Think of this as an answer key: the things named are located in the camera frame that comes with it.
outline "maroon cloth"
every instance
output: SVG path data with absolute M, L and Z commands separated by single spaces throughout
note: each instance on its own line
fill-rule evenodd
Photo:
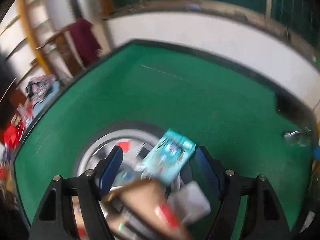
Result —
M 100 45 L 91 32 L 92 24 L 85 19 L 78 18 L 69 26 L 73 42 L 85 66 L 99 59 L 97 53 Z

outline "turquoise package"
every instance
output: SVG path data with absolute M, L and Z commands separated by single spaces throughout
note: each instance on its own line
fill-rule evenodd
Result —
M 195 151 L 196 144 L 169 129 L 143 159 L 141 166 L 163 183 L 170 183 Z

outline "scratch on table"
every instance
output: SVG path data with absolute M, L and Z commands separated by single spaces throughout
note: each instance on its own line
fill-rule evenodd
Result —
M 49 138 L 49 136 L 51 135 L 52 133 L 50 133 L 42 142 L 42 144 L 40 145 L 40 147 L 38 148 L 38 150 L 36 151 L 35 155 L 37 155 L 38 151 L 41 149 L 42 145 L 44 144 L 44 142 Z
M 170 73 L 167 73 L 167 72 L 164 72 L 164 71 L 161 71 L 161 70 L 155 69 L 155 68 L 147 67 L 147 66 L 142 65 L 142 64 L 141 64 L 141 66 L 143 66 L 143 67 L 145 67 L 145 68 L 152 69 L 152 70 L 154 70 L 154 71 L 158 71 L 158 72 L 160 72 L 160 73 L 163 73 L 163 74 L 166 74 L 166 75 L 169 75 L 169 76 L 172 76 L 172 77 L 175 77 L 175 78 L 180 79 L 180 80 L 182 80 L 182 81 L 185 81 L 185 82 L 191 83 L 189 80 L 184 79 L 184 78 L 182 78 L 182 77 L 179 77 L 179 76 L 176 76 L 176 75 L 173 75 L 173 74 L 170 74 Z

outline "metal screw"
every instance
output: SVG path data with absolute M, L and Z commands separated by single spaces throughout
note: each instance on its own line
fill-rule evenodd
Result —
M 59 181 L 61 179 L 60 175 L 56 175 L 53 177 L 53 181 Z
M 84 174 L 86 175 L 86 176 L 92 176 L 93 175 L 93 170 L 86 170 L 85 172 L 84 172 Z
M 262 181 L 267 180 L 267 176 L 265 176 L 265 175 L 263 175 L 263 174 L 260 174 L 260 175 L 258 176 L 258 178 L 259 178 L 260 180 L 262 180 Z
M 226 170 L 226 174 L 228 175 L 228 176 L 233 176 L 234 174 L 235 174 L 235 172 L 233 171 L 233 170 Z

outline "green table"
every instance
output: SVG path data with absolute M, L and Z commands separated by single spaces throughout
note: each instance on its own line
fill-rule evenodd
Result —
M 14 162 L 20 201 L 32 222 L 52 177 L 73 175 L 75 159 L 89 137 L 112 122 L 139 120 L 205 145 L 225 168 L 240 175 L 265 174 L 292 227 L 312 154 L 308 147 L 285 143 L 283 131 L 299 128 L 275 107 L 273 91 L 221 64 L 131 43 L 66 89 L 33 127 Z M 219 203 L 193 159 L 191 166 L 212 205 L 211 215 L 190 228 L 201 239 Z M 242 226 L 243 200 L 234 239 Z

